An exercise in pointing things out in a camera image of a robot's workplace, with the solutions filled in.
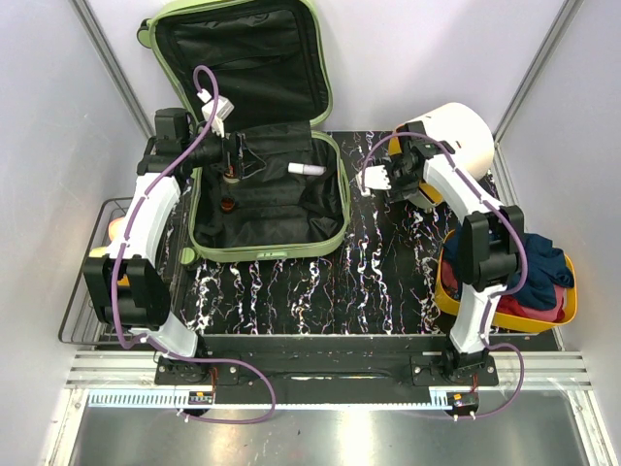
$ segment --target open suitcase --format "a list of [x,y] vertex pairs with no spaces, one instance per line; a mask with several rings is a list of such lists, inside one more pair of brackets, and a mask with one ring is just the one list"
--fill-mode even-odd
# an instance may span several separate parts
[[[332,109],[319,25],[306,0],[179,0],[138,31],[183,106],[202,119],[192,72],[209,66],[235,109],[225,131],[259,166],[239,183],[209,166],[192,175],[189,237],[198,255],[218,262],[321,256],[343,241],[349,181],[335,141],[311,128]],[[201,84],[209,92],[207,76]],[[289,162],[326,167],[317,177],[288,172]],[[222,199],[235,209],[223,213]]]

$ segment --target red cloth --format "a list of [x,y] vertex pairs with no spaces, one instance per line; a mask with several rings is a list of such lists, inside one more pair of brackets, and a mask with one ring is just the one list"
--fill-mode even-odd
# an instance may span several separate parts
[[[457,291],[459,288],[455,274],[453,274],[453,268],[445,260],[442,261],[441,265],[441,280],[444,288],[451,291]],[[543,322],[559,322],[565,318],[565,311],[563,311],[565,289],[558,284],[555,284],[554,292],[556,294],[556,306],[549,311],[540,311],[537,309],[522,307],[513,296],[503,296],[498,303],[496,311],[501,314],[531,318],[534,320],[541,320]]]

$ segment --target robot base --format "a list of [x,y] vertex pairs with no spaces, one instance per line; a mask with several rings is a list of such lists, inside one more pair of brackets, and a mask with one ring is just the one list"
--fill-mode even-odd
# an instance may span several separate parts
[[496,386],[499,383],[494,358],[487,354],[485,359],[475,366],[455,370],[447,375],[440,354],[417,355],[410,359],[411,375],[416,386]]

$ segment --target metal floor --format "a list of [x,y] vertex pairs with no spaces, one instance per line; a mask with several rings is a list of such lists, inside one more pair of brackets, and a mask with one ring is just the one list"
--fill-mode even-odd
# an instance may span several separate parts
[[[486,412],[499,406],[504,397],[485,392],[481,401],[479,411]],[[256,412],[246,415],[256,416]],[[570,403],[559,392],[524,392],[504,413],[474,422],[454,424],[415,416],[298,411],[277,413],[262,424],[232,426],[184,423],[173,412],[90,408],[84,414],[71,464],[588,464]]]

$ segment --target yellow bin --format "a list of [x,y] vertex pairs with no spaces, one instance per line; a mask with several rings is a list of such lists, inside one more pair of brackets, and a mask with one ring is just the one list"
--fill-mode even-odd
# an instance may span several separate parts
[[[446,235],[444,240],[448,240],[453,234],[452,231]],[[444,254],[443,248],[440,252],[440,261],[438,263],[438,274],[436,276],[436,304],[440,308],[443,313],[451,314],[453,316],[457,316],[459,313],[459,301],[451,298],[442,286],[441,279],[441,266],[442,266],[442,255]],[[540,333],[545,330],[549,330],[557,325],[564,325],[569,323],[575,317],[577,313],[578,307],[578,290],[577,290],[577,280],[575,279],[575,270],[573,269],[572,261],[565,255],[565,261],[567,262],[567,266],[573,273],[573,288],[567,289],[567,300],[565,303],[565,317],[560,322],[544,322],[542,320],[535,320],[533,318],[525,318],[518,316],[510,316],[508,314],[500,314],[496,313],[494,316],[494,320],[492,321],[493,325],[498,327],[508,328],[510,330],[517,330],[519,332],[526,333]]]

